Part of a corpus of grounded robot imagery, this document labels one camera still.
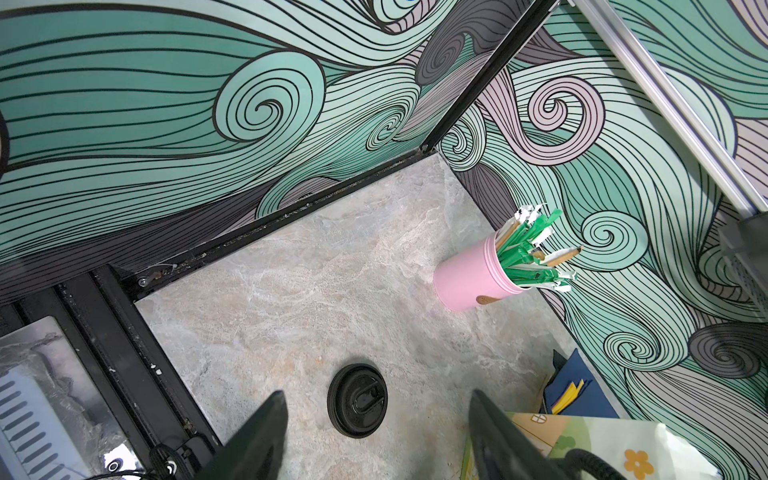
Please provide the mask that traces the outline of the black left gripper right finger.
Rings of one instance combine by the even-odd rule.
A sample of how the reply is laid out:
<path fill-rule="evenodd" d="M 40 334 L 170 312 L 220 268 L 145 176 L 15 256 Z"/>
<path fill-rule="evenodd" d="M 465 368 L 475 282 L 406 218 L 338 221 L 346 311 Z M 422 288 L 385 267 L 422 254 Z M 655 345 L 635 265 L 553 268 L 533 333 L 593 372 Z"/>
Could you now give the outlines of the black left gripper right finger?
<path fill-rule="evenodd" d="M 472 391 L 468 418 L 480 479 L 566 479 L 479 389 Z"/>

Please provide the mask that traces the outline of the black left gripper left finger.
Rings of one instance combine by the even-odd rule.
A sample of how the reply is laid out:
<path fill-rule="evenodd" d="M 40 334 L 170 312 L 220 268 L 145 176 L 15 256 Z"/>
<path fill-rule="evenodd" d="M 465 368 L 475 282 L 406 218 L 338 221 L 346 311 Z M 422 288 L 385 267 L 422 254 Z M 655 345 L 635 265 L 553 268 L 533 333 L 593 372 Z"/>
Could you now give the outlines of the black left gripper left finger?
<path fill-rule="evenodd" d="M 194 479 L 277 479 L 287 424 L 285 394 L 282 390 L 274 391 Z"/>

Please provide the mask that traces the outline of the white paper takeout bag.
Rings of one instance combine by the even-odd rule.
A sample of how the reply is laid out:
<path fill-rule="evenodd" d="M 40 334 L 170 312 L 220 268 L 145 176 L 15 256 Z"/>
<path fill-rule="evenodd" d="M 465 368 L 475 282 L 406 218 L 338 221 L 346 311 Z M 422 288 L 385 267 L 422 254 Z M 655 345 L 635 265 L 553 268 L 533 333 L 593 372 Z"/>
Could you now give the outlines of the white paper takeout bag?
<path fill-rule="evenodd" d="M 544 457 L 586 450 L 627 479 L 720 479 L 714 464 L 666 425 L 618 418 L 508 411 L 506 416 Z"/>

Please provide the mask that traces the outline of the black coffee cup lid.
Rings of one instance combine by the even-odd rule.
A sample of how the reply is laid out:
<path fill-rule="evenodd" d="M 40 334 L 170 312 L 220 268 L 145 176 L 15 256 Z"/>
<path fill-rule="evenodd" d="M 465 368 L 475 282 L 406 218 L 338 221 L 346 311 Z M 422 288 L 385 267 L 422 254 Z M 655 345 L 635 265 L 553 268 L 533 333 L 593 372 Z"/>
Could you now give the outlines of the black coffee cup lid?
<path fill-rule="evenodd" d="M 344 436 L 366 438 L 383 423 L 388 397 L 386 382 L 373 365 L 346 365 L 335 374 L 328 389 L 330 422 Z"/>

